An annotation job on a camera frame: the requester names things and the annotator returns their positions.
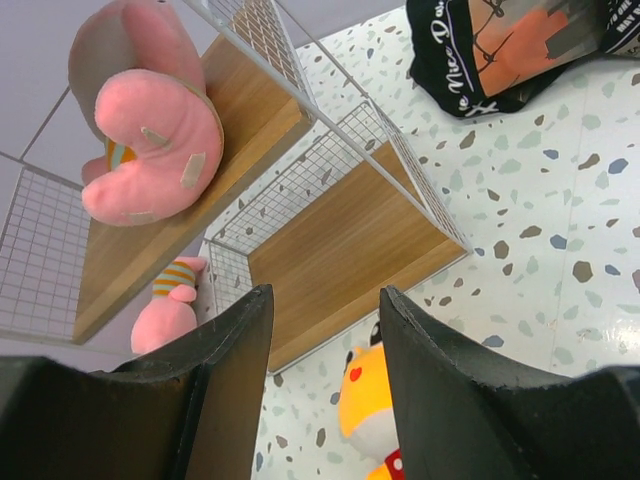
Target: yellow plush toy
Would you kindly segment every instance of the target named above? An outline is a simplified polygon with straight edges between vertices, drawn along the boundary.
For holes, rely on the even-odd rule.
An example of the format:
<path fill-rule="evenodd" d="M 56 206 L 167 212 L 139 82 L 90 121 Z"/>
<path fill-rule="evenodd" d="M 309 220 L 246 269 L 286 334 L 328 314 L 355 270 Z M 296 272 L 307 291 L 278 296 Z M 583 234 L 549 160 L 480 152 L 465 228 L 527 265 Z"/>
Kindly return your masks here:
<path fill-rule="evenodd" d="M 338 404 L 340 429 L 359 452 L 380 463 L 367 480 L 405 480 L 380 322 L 373 327 L 369 347 L 347 355 Z"/>

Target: wire mesh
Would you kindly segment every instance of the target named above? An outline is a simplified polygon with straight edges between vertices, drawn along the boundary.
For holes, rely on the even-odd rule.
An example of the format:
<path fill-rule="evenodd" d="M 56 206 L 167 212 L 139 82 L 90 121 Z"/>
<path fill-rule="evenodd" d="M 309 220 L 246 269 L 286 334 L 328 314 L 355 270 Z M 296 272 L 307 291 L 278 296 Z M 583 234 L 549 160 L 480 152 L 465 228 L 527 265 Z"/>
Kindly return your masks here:
<path fill-rule="evenodd" d="M 368 103 L 338 123 L 366 151 L 373 152 L 386 135 Z M 353 170 L 362 157 L 328 131 L 269 183 L 212 239 L 248 255 Z"/>
<path fill-rule="evenodd" d="M 298 55 L 273 0 L 184 0 L 219 31 L 259 54 L 297 90 L 313 101 Z"/>
<path fill-rule="evenodd" d="M 215 314 L 219 315 L 253 287 L 245 255 L 205 240 L 209 244 Z"/>
<path fill-rule="evenodd" d="M 3 336 L 71 338 L 88 234 L 80 192 L 23 168 L 0 238 Z"/>
<path fill-rule="evenodd" d="M 380 118 L 380 122 L 387 133 L 393 147 L 398 154 L 398 158 L 404 165 L 409 178 L 413 182 L 418 194 L 420 195 L 424 206 L 429 209 L 435 217 L 435 224 L 444 231 L 453 241 L 462 247 L 467 247 L 467 239 L 464 237 L 460 229 L 457 227 L 453 217 L 440 199 L 440 196 L 433 188 L 433 184 L 427 176 L 418 160 L 418 156 L 413 151 L 406 137 L 400 129 L 391 121 L 384 111 L 378 107 L 372 100 L 369 101 L 371 107 Z"/>

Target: red clothing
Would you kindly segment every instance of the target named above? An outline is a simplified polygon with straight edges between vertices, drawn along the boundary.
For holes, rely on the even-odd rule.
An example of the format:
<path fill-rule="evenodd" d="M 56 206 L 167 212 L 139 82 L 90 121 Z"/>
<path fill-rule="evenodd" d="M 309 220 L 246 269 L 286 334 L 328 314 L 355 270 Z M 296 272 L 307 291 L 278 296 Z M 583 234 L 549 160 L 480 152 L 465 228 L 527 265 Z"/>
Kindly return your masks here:
<path fill-rule="evenodd" d="M 391 474 L 391 480 L 405 480 L 400 449 L 385 458 L 384 463 Z"/>

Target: pink stuffed animal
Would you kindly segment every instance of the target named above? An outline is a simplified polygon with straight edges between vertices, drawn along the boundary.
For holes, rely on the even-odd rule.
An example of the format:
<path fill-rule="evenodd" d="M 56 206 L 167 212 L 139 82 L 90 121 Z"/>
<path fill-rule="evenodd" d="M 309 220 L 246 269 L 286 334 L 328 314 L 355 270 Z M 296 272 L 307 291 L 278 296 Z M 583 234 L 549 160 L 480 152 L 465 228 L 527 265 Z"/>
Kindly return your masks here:
<path fill-rule="evenodd" d="M 153 281 L 153 298 L 133 325 L 131 350 L 145 354 L 180 338 L 198 326 L 191 302 L 197 297 L 201 257 L 178 257 Z"/>
<path fill-rule="evenodd" d="M 105 155 L 82 169 L 96 220 L 142 225 L 191 206 L 211 183 L 223 133 L 200 58 L 166 0 L 114 0 L 78 31 L 69 85 Z"/>

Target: plush toy head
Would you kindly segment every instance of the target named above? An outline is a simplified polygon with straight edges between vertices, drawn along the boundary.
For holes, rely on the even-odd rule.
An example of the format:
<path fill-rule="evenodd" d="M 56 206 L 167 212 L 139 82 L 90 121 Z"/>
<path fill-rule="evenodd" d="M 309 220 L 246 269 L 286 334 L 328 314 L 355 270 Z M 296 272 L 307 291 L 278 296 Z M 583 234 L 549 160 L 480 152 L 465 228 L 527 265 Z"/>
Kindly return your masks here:
<path fill-rule="evenodd" d="M 178 257 L 153 281 L 153 298 L 131 332 L 134 353 L 149 353 L 197 327 L 191 302 L 197 296 L 197 276 L 206 265 L 204 258 Z"/>
<path fill-rule="evenodd" d="M 347 356 L 338 403 L 340 429 L 359 452 L 381 464 L 369 480 L 403 480 L 379 322 L 369 343 L 370 348 L 355 348 Z"/>
<path fill-rule="evenodd" d="M 127 226 L 191 206 L 211 183 L 223 134 L 195 46 L 169 3 L 115 0 L 78 31 L 69 85 L 105 155 L 85 164 L 82 200 Z"/>

